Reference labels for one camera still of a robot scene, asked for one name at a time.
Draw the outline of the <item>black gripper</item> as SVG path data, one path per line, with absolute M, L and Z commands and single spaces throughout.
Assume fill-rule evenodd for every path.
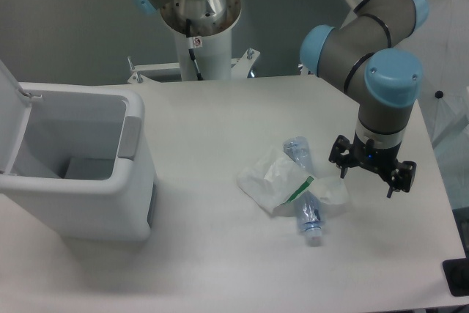
M 374 140 L 363 142 L 355 133 L 353 143 L 343 135 L 338 135 L 333 143 L 329 161 L 340 169 L 344 179 L 349 168 L 361 167 L 378 174 L 388 184 L 387 198 L 394 192 L 409 193 L 413 185 L 417 164 L 413 161 L 397 161 L 401 142 L 391 148 L 378 148 Z

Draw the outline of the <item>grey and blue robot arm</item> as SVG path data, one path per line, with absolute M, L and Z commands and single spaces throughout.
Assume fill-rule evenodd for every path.
M 301 64 L 359 105 L 353 140 L 339 136 L 329 159 L 342 173 L 361 167 L 378 174 L 389 191 L 408 192 L 416 164 L 398 161 L 405 128 L 421 91 L 423 68 L 397 45 L 422 26 L 426 0 L 345 0 L 355 18 L 335 29 L 313 28 L 300 47 Z M 240 0 L 133 0 L 160 13 L 177 44 L 185 81 L 233 78 L 232 27 Z

